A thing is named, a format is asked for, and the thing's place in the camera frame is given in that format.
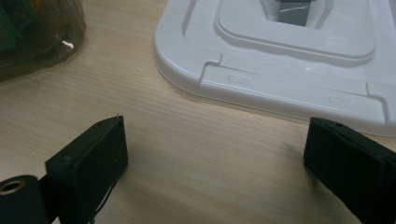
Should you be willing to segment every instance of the transparent bag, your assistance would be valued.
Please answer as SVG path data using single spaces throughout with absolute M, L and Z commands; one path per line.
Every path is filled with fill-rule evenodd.
M 64 62 L 84 41 L 80 0 L 0 0 L 0 80 Z

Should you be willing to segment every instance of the white plastic lid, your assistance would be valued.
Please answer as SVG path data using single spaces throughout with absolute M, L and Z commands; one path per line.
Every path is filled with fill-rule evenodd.
M 275 0 L 169 0 L 156 63 L 193 94 L 396 136 L 396 4 L 318 0 L 306 27 Z

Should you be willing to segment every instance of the black 3d-printed part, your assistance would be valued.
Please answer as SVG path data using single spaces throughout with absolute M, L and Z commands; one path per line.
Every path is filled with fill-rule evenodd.
M 89 223 L 99 212 L 128 164 L 123 117 L 102 120 L 46 161 L 42 189 L 49 218 L 59 213 L 63 224 Z M 50 201 L 58 194 L 56 200 Z
M 395 223 L 395 152 L 345 125 L 312 118 L 304 164 L 362 223 Z

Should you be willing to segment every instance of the black cylindrical roll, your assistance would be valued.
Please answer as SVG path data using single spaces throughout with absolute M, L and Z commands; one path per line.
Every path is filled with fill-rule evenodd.
M 21 175 L 0 183 L 0 223 L 48 223 L 35 176 Z

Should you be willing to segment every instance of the wood grain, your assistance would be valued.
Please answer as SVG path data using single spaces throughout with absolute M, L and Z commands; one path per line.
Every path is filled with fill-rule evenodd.
M 100 223 L 359 223 L 303 166 L 308 122 L 177 89 L 153 61 L 163 0 L 85 0 L 66 63 L 0 83 L 0 179 L 125 117 L 130 165 Z M 396 138 L 373 137 L 396 149 Z

